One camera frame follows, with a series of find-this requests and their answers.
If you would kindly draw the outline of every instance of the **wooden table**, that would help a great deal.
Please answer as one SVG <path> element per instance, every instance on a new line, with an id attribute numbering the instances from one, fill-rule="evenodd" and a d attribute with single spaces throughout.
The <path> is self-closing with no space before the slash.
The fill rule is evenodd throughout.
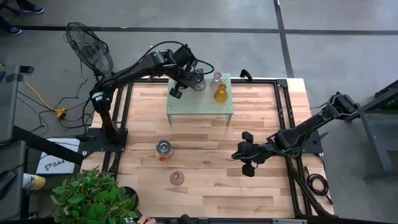
<path id="1" fill-rule="evenodd" d="M 304 81 L 288 79 L 296 124 L 311 116 Z M 233 84 L 234 115 L 227 127 L 225 116 L 176 116 L 169 125 L 165 112 L 167 83 L 135 83 L 132 88 L 127 128 L 129 136 L 119 166 L 119 186 L 134 188 L 139 195 L 139 210 L 152 217 L 292 218 L 294 217 L 287 169 L 283 157 L 272 157 L 259 165 L 255 177 L 242 175 L 241 161 L 231 159 L 249 131 L 255 142 L 279 129 L 272 85 Z M 285 109 L 283 91 L 280 91 Z M 119 119 L 123 112 L 123 93 Z M 94 127 L 101 127 L 95 114 Z M 160 162 L 155 145 L 168 139 L 173 157 Z M 101 167 L 104 153 L 95 152 L 83 161 L 82 169 Z M 304 155 L 310 173 L 325 176 L 319 158 Z M 185 182 L 176 187 L 169 181 L 173 171 L 185 174 Z M 300 208 L 302 192 L 297 185 Z M 325 197 L 318 201 L 333 213 Z"/>

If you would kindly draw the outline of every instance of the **shoe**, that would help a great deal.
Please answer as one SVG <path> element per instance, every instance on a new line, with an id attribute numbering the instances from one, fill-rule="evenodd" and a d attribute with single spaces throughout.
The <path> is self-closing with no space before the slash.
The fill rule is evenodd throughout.
<path id="1" fill-rule="evenodd" d="M 36 6 L 30 2 L 26 2 L 25 4 L 19 5 L 22 12 L 25 13 L 34 13 L 34 14 L 41 14 L 44 12 L 44 9 L 40 6 Z"/>
<path id="2" fill-rule="evenodd" d="M 19 35 L 22 33 L 22 30 L 18 27 L 11 27 L 9 30 L 6 30 L 10 35 Z"/>

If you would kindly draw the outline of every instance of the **orange glass bottle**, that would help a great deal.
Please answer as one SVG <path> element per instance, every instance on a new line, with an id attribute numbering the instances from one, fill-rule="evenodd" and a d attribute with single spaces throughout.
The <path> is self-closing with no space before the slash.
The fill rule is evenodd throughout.
<path id="1" fill-rule="evenodd" d="M 217 102 L 224 103 L 228 99 L 228 93 L 225 89 L 226 86 L 224 84 L 218 86 L 218 90 L 214 93 L 214 99 Z"/>

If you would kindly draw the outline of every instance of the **concrete floor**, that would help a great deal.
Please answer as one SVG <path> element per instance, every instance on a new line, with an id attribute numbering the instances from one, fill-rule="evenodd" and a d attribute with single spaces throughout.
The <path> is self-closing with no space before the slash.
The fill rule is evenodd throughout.
<path id="1" fill-rule="evenodd" d="M 176 27 L 278 29 L 273 0 L 35 0 L 46 12 L 42 15 L 1 14 L 10 22 L 28 26 L 65 26 L 79 21 L 97 27 Z M 398 2 L 395 0 L 279 0 L 284 27 L 306 30 L 397 30 Z M 278 33 L 225 32 L 97 32 L 111 50 L 114 70 L 127 67 L 146 49 L 163 40 L 179 40 L 190 45 L 198 58 L 211 62 L 217 70 L 238 76 L 242 68 L 255 77 L 287 77 Z M 311 106 L 325 102 L 336 91 L 349 94 L 359 103 L 397 79 L 398 35 L 297 35 L 286 37 L 294 77 L 304 78 Z M 0 33 L 0 63 L 35 67 L 25 80 L 51 104 L 63 96 L 73 96 L 79 84 L 80 63 L 60 31 L 24 30 L 18 37 Z M 89 79 L 79 99 L 86 100 L 95 79 Z M 33 94 L 21 85 L 20 91 Z M 27 101 L 37 111 L 38 105 Z M 81 115 L 81 107 L 68 113 Z M 82 129 L 60 127 L 53 114 L 44 114 L 50 131 L 45 137 L 81 134 Z M 28 130 L 39 125 L 37 115 L 18 103 L 17 124 Z M 79 125 L 80 121 L 68 123 Z M 365 183 L 362 176 L 379 169 L 359 120 L 348 125 L 334 121 L 321 131 L 326 174 L 335 213 L 340 217 L 382 222 L 398 222 L 398 181 Z M 47 215 L 47 207 L 39 207 Z"/>

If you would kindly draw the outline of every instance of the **potted plant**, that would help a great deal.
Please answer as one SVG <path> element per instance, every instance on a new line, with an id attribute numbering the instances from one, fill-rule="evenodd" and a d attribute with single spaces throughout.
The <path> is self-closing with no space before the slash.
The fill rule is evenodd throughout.
<path id="1" fill-rule="evenodd" d="M 83 170 L 76 178 L 64 180 L 51 195 L 54 221 L 61 224 L 120 224 L 137 218 L 137 194 L 118 187 L 113 174 L 98 168 Z"/>

